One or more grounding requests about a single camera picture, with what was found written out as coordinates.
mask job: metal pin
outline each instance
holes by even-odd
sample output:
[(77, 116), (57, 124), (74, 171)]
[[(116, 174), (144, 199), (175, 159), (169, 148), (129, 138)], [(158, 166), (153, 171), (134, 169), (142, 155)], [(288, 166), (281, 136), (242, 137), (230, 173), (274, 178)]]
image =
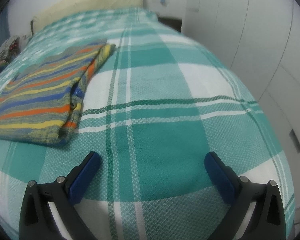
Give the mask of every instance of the metal pin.
[(62, 183), (64, 181), (65, 181), (65, 177), (64, 176), (57, 177), (57, 182), (58, 183)]
[(31, 180), (31, 181), (28, 182), (28, 186), (29, 186), (29, 187), (32, 187), (34, 184), (35, 184), (35, 181), (34, 181), (34, 180)]
[(270, 180), (270, 184), (274, 187), (277, 186), (277, 183), (273, 179)]
[(246, 176), (241, 176), (240, 180), (244, 183), (247, 183), (249, 181), (249, 179)]

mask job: green and white bedspread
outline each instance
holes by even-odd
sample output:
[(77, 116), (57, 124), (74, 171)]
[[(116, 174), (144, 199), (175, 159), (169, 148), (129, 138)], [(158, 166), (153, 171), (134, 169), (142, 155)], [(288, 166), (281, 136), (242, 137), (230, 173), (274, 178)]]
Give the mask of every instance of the green and white bedspread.
[(70, 143), (0, 140), (0, 223), (8, 235), (18, 238), (27, 182), (67, 175), (90, 151), (101, 168), (76, 209), (98, 239), (207, 239), (229, 208), (205, 171), (210, 151), (252, 182), (278, 183), (288, 234), (293, 184), (266, 116), (211, 52), (154, 13), (89, 11), (46, 26), (1, 73), (0, 91), (28, 66), (100, 38), (117, 49), (91, 79)]

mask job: dark drawer handle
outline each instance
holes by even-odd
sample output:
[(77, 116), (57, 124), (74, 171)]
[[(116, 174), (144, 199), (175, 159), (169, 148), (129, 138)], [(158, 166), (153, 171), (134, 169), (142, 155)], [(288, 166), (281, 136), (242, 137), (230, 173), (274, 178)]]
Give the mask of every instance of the dark drawer handle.
[(297, 152), (300, 153), (300, 142), (298, 140), (298, 137), (296, 136), (294, 130), (292, 129), (289, 133), (289, 136), (293, 142), (294, 147), (296, 148)]

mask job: striped sweater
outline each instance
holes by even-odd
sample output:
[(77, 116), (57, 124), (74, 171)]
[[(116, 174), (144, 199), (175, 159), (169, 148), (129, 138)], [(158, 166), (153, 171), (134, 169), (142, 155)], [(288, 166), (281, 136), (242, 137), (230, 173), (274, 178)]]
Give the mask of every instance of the striped sweater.
[(65, 144), (77, 126), (88, 81), (113, 48), (106, 40), (69, 47), (16, 76), (0, 95), (0, 138)]

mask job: blue gripper pad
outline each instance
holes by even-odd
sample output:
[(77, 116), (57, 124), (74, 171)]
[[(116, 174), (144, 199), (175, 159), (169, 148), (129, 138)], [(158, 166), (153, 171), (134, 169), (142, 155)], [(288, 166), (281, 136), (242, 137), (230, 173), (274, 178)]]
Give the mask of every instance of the blue gripper pad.
[(204, 166), (212, 183), (217, 187), (223, 202), (233, 204), (235, 202), (235, 188), (223, 171), (226, 166), (220, 167), (210, 153), (207, 153), (204, 158)]
[(99, 167), (100, 156), (94, 153), (69, 187), (68, 201), (71, 205), (80, 203)]

